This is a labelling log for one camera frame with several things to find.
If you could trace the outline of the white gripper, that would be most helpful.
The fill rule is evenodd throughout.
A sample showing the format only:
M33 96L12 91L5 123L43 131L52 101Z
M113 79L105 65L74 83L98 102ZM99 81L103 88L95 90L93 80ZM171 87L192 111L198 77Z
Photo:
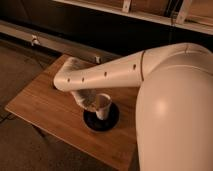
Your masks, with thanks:
M96 91L93 89L83 89L71 91L78 106L89 112L96 110Z

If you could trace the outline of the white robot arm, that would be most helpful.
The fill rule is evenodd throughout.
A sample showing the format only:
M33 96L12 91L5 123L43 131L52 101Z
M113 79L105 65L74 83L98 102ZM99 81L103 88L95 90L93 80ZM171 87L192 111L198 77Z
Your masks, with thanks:
M207 48L172 44L91 68L70 57L54 85L84 109L93 89L137 87L140 171L213 171L213 52Z

